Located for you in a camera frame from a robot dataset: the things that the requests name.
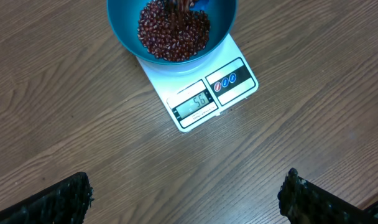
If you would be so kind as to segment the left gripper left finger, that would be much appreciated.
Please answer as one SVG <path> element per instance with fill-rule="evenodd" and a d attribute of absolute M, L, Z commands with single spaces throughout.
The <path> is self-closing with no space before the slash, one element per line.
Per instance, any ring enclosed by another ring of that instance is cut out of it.
<path fill-rule="evenodd" d="M 0 211 L 0 224 L 82 224 L 93 200 L 87 174 L 77 172 Z"/>

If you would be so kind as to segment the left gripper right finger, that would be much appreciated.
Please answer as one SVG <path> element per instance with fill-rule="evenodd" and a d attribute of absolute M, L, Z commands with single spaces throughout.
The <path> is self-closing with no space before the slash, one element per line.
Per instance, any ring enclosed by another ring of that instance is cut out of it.
<path fill-rule="evenodd" d="M 277 195 L 280 214 L 290 223 L 378 223 L 378 201 L 361 210 L 300 177 L 292 168 Z"/>

